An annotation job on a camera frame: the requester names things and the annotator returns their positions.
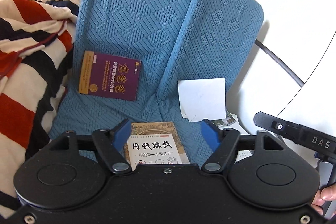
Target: gold emblem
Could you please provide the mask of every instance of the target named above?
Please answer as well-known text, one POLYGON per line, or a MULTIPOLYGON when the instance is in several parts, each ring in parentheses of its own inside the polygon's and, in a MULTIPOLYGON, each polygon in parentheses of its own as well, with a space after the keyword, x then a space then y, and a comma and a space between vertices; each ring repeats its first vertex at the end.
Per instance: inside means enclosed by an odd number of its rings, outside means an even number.
POLYGON ((91 92, 96 92, 98 90, 98 86, 96 84, 91 84, 89 89, 91 92))

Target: cartoon illustration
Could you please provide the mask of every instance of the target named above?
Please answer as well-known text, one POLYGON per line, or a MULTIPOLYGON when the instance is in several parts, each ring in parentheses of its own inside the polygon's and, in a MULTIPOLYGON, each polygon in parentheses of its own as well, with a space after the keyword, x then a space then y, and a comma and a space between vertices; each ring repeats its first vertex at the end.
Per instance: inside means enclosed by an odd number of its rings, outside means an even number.
POLYGON ((178 164, 177 158, 168 158, 168 164, 178 164))
POLYGON ((156 164, 166 164, 164 160, 156 160, 155 163, 156 164))
POLYGON ((145 164, 146 162, 144 160, 138 160, 137 162, 135 162, 135 166, 137 166, 138 164, 145 164))

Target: purple book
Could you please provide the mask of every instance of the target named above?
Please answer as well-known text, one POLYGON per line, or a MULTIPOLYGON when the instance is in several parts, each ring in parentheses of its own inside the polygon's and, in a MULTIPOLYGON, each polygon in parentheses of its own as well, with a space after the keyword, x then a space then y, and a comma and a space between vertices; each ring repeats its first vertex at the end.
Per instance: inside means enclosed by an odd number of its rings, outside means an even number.
POLYGON ((135 101, 141 61, 85 51, 78 92, 135 101))

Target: paper card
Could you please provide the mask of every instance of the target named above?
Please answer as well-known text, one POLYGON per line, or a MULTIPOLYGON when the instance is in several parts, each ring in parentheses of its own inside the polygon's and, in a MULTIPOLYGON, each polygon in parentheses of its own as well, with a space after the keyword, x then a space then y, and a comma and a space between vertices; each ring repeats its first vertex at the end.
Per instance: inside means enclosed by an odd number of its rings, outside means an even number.
POLYGON ((182 163, 172 134, 131 135, 127 146, 132 170, 139 163, 182 163))
POLYGON ((190 122, 226 117, 224 78, 180 80, 178 96, 181 114, 190 122))

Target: bolt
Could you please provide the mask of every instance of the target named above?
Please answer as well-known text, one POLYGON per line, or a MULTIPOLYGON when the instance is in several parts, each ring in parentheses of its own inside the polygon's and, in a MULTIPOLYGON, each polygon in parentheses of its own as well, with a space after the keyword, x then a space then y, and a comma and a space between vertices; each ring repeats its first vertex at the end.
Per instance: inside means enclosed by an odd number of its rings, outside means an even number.
POLYGON ((207 171, 218 171, 221 166, 215 162, 208 163, 204 166, 207 171))
POLYGON ((310 222, 310 216, 303 216, 300 219, 301 224, 308 224, 310 222))
POLYGON ((173 170, 171 170, 170 168, 167 168, 167 169, 163 170, 163 173, 164 174, 171 174, 171 173, 173 173, 173 170))
POLYGON ((30 215, 25 216, 25 222, 27 224, 34 224, 35 223, 35 218, 33 216, 30 216, 30 215))
POLYGON ((114 171, 123 172, 129 168, 129 165, 124 162, 117 162, 116 164, 112 165, 114 171))

